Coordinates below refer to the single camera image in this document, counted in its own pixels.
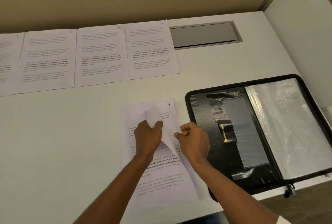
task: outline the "hand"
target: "hand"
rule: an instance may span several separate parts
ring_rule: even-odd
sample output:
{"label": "hand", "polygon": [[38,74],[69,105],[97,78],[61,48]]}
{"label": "hand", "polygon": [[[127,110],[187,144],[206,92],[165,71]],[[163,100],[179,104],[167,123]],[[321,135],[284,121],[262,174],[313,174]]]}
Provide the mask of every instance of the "hand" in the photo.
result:
{"label": "hand", "polygon": [[190,122],[182,125],[182,133],[175,133],[174,136],[180,142],[181,152],[193,166],[207,162],[210,150],[208,134],[204,129]]}
{"label": "hand", "polygon": [[134,131],[136,140],[135,156],[147,159],[149,164],[152,162],[153,154],[161,142],[161,128],[163,125],[162,121],[157,121],[152,129],[146,120],[139,123]]}

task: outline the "forearm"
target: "forearm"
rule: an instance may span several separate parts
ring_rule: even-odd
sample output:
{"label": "forearm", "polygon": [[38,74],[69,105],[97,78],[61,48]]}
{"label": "forearm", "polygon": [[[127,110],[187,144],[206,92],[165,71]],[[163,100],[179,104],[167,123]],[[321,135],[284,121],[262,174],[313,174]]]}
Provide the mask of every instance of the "forearm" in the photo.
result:
{"label": "forearm", "polygon": [[276,224],[278,215],[237,186],[207,161],[193,164],[233,224]]}
{"label": "forearm", "polygon": [[74,224],[120,223],[127,204],[149,164],[145,157],[135,156]]}

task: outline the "white table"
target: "white table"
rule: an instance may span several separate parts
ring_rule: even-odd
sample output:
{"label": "white table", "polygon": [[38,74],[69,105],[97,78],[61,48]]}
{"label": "white table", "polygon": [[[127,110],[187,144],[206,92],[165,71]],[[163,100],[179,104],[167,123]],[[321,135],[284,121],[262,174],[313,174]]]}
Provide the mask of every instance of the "white table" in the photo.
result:
{"label": "white table", "polygon": [[[72,223],[120,171],[119,104],[174,97],[179,121],[186,123],[189,91],[298,74],[263,12],[169,20],[169,25],[229,20],[243,42],[177,50],[180,74],[1,97],[0,223]],[[206,185],[197,183],[200,201],[135,219],[125,215],[122,223],[173,224],[221,211]]]}

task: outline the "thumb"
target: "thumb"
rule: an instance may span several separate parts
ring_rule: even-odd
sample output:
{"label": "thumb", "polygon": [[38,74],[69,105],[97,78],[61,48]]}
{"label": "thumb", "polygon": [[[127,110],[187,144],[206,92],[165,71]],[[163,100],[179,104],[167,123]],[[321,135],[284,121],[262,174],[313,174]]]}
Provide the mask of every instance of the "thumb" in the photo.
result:
{"label": "thumb", "polygon": [[162,121],[157,121],[154,125],[154,129],[161,129],[164,126],[164,123]]}
{"label": "thumb", "polygon": [[182,133],[174,133],[174,136],[179,140],[183,140],[185,138],[185,136]]}

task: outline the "person's left arm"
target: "person's left arm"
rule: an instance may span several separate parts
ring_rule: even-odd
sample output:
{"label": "person's left arm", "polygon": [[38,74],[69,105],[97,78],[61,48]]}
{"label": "person's left arm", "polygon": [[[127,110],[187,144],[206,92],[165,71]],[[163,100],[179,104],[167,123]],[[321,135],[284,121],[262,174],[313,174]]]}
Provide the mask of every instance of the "person's left arm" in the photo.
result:
{"label": "person's left arm", "polygon": [[74,224],[118,224],[135,188],[161,142],[163,122],[151,129],[146,120],[135,129],[136,154]]}

